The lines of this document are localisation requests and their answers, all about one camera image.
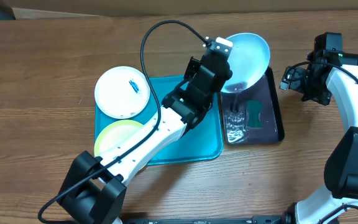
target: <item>yellow plate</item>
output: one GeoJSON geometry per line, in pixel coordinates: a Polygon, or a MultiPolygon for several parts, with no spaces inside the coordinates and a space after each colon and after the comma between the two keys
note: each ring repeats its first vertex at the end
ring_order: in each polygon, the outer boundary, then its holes
{"type": "Polygon", "coordinates": [[[128,119],[116,121],[105,127],[94,143],[94,156],[96,157],[102,152],[122,143],[136,133],[141,127],[143,127],[143,124],[128,119]]]}

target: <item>blue mat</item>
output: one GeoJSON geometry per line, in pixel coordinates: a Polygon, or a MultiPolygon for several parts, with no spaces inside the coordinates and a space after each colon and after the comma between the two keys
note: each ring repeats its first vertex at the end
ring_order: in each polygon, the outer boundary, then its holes
{"type": "MultiPolygon", "coordinates": [[[[183,80],[183,75],[173,77],[151,78],[150,81],[160,102],[183,80]]],[[[150,95],[145,109],[132,119],[145,124],[157,112],[156,104],[150,95]]],[[[109,124],[117,121],[105,115],[96,105],[95,140],[99,133],[109,124]]],[[[223,135],[219,115],[218,98],[215,95],[213,107],[207,112],[204,120],[193,130],[188,131],[181,139],[162,149],[148,165],[195,162],[217,158],[223,150],[223,135]]]]}

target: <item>blue marking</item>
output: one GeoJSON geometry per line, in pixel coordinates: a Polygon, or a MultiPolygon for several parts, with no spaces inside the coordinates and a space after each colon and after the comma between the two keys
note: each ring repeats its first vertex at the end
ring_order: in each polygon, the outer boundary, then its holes
{"type": "Polygon", "coordinates": [[[135,90],[136,93],[139,92],[139,87],[137,87],[137,85],[134,81],[129,80],[129,84],[131,84],[132,88],[135,90]]]}

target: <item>black container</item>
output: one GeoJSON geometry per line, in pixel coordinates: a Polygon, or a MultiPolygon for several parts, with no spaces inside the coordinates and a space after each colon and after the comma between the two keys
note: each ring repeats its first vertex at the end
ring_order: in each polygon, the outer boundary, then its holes
{"type": "Polygon", "coordinates": [[[221,93],[224,138],[229,145],[268,144],[284,139],[273,71],[237,95],[221,93]]]}

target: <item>wooden table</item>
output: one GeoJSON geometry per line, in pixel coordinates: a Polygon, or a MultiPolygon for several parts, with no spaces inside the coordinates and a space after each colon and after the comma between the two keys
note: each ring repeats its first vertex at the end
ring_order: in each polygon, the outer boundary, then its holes
{"type": "MultiPolygon", "coordinates": [[[[305,60],[313,40],[342,32],[358,54],[358,11],[252,13],[0,21],[0,223],[38,223],[72,160],[93,151],[94,85],[106,70],[140,69],[146,31],[179,19],[203,36],[260,34],[269,43],[278,85],[286,66],[305,60]]],[[[201,42],[184,28],[158,28],[145,48],[152,77],[178,75],[201,42]]],[[[300,101],[278,90],[285,126],[280,144],[225,147],[215,160],[148,167],[130,184],[124,213],[151,218],[240,218],[281,214],[323,183],[326,159],[343,136],[335,101],[300,101]]],[[[67,218],[54,205],[47,218],[67,218]]],[[[358,212],[341,216],[358,223],[358,212]]]]}

